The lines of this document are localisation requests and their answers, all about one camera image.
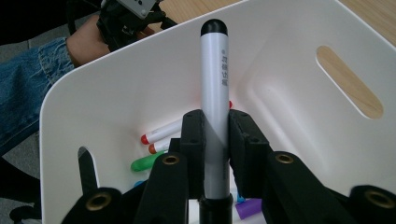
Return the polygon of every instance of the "blue marker cap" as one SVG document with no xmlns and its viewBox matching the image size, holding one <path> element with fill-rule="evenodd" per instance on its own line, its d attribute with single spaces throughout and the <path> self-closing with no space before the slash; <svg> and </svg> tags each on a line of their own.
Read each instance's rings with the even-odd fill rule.
<svg viewBox="0 0 396 224">
<path fill-rule="evenodd" d="M 241 195 L 236 194 L 236 202 L 237 203 L 243 203 L 245 201 L 244 197 L 241 197 Z"/>
<path fill-rule="evenodd" d="M 134 183 L 134 188 L 136 188 L 137 186 L 141 185 L 143 182 L 145 182 L 146 180 L 139 180 L 136 183 Z"/>
<path fill-rule="evenodd" d="M 221 20 L 213 19 L 206 21 L 201 28 L 201 35 L 206 35 L 209 33 L 222 33 L 228 35 L 227 26 Z"/>
</svg>

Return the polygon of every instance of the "blue jeans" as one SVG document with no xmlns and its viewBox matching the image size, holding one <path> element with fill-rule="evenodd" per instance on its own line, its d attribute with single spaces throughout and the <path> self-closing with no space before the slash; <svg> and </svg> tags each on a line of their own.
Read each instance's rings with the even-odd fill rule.
<svg viewBox="0 0 396 224">
<path fill-rule="evenodd" d="M 0 156 L 38 131 L 45 95 L 73 69 L 64 37 L 0 63 Z"/>
</svg>

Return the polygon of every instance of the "green marker cap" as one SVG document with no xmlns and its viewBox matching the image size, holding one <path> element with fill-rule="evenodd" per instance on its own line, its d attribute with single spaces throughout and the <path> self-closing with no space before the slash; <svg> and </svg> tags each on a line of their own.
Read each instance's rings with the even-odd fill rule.
<svg viewBox="0 0 396 224">
<path fill-rule="evenodd" d="M 153 155 L 149 155 L 147 157 L 143 157 L 139 160 L 132 162 L 131 170 L 135 172 L 144 171 L 150 169 L 153 165 L 157 157 L 161 156 L 165 151 L 157 152 Z"/>
</svg>

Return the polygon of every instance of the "marker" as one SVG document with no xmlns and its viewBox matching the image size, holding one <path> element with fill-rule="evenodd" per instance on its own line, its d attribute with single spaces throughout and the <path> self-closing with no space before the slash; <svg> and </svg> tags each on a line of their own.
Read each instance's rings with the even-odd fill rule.
<svg viewBox="0 0 396 224">
<path fill-rule="evenodd" d="M 144 171 L 144 170 L 152 168 L 157 157 L 161 156 L 165 152 L 166 151 L 161 151 L 154 155 L 149 155 L 147 157 L 143 157 L 143 158 L 140 158 L 140 159 L 132 162 L 131 170 L 135 171 L 135 172 L 139 172 L 139 171 Z"/>
<path fill-rule="evenodd" d="M 238 194 L 238 190 L 237 190 L 236 188 L 231 188 L 231 189 L 230 189 L 230 193 L 233 195 L 233 201 L 234 201 L 235 203 L 243 203 L 243 202 L 245 201 L 245 198 L 244 198 L 244 197 L 241 197 L 241 196 Z"/>
<path fill-rule="evenodd" d="M 136 188 L 137 186 L 141 185 L 143 182 L 145 182 L 146 180 L 139 180 L 136 183 L 134 183 L 134 188 Z"/>
<path fill-rule="evenodd" d="M 201 29 L 201 108 L 205 114 L 205 180 L 207 199 L 230 195 L 228 155 L 228 35 L 220 20 Z"/>
<path fill-rule="evenodd" d="M 229 107 L 231 108 L 233 106 L 233 102 L 229 102 Z M 178 119 L 175 120 L 171 123 L 168 123 L 166 125 L 163 125 L 161 128 L 158 128 L 154 131 L 151 131 L 149 133 L 143 134 L 140 137 L 140 141 L 144 145 L 148 145 L 151 143 L 155 143 L 166 136 L 169 136 L 171 134 L 177 133 L 181 131 L 181 125 L 183 123 L 183 119 Z"/>
<path fill-rule="evenodd" d="M 169 149 L 169 145 L 171 143 L 171 139 L 172 138 L 177 138 L 177 137 L 180 137 L 180 133 L 173 134 L 170 137 L 166 137 L 166 138 L 161 139 L 161 140 L 159 140 L 159 141 L 157 141 L 157 142 L 155 142 L 153 144 L 150 144 L 148 146 L 149 153 L 155 154 L 155 153 L 160 152 L 160 151 L 168 150 Z"/>
<path fill-rule="evenodd" d="M 235 207 L 239 217 L 245 219 L 262 211 L 262 199 L 249 199 L 244 203 L 237 203 Z"/>
</svg>

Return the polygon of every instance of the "black fabric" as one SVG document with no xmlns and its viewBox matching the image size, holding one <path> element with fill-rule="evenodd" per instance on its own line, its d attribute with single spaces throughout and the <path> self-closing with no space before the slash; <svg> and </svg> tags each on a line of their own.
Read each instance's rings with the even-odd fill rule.
<svg viewBox="0 0 396 224">
<path fill-rule="evenodd" d="M 22 206 L 13 209 L 9 213 L 9 218 L 11 218 L 14 223 L 22 223 L 22 219 L 41 219 L 41 204 L 40 203 L 35 203 L 35 205 L 32 206 Z"/>
<path fill-rule="evenodd" d="M 40 199 L 40 180 L 19 170 L 0 158 L 0 198 L 23 203 L 35 203 Z"/>
<path fill-rule="evenodd" d="M 86 0 L 100 6 L 102 0 Z M 0 45 L 18 43 L 67 24 L 67 0 L 1 0 Z M 78 0 L 76 19 L 97 11 Z"/>
</svg>

